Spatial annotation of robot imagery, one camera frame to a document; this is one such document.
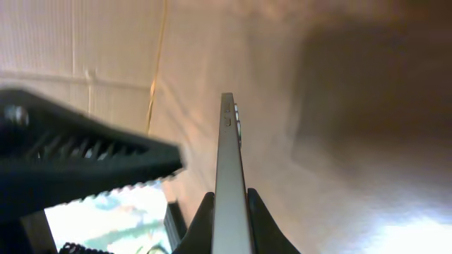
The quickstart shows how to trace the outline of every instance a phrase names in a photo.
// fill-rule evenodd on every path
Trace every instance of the black plastic mount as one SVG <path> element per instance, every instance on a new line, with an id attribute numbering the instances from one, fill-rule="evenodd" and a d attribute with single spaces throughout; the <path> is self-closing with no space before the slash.
<path id="1" fill-rule="evenodd" d="M 199 205 L 191 225 L 173 254 L 210 254 L 212 248 L 214 193 L 207 193 Z M 248 189 L 249 219 L 255 254 L 298 254 L 299 251 L 279 230 L 257 190 Z"/>
<path id="2" fill-rule="evenodd" d="M 115 130 L 23 90 L 0 91 L 0 223 L 181 168 L 176 146 Z"/>

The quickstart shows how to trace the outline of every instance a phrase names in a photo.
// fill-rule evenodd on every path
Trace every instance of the cardboard wall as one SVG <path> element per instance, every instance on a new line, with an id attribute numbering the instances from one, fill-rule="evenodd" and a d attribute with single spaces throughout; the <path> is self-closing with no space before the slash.
<path id="1" fill-rule="evenodd" d="M 0 1 L 0 86 L 145 133 L 161 0 Z"/>

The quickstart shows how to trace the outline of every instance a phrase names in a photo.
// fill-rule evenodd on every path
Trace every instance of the cardboard surface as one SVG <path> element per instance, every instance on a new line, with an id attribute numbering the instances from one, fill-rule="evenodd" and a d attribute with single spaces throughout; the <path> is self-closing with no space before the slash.
<path id="1" fill-rule="evenodd" d="M 435 2 L 171 1 L 151 131 L 188 167 L 167 197 L 191 221 L 214 190 L 233 92 L 246 186 L 302 253 L 450 250 L 452 23 Z"/>
<path id="2" fill-rule="evenodd" d="M 163 1 L 0 2 L 0 81 L 146 133 Z"/>

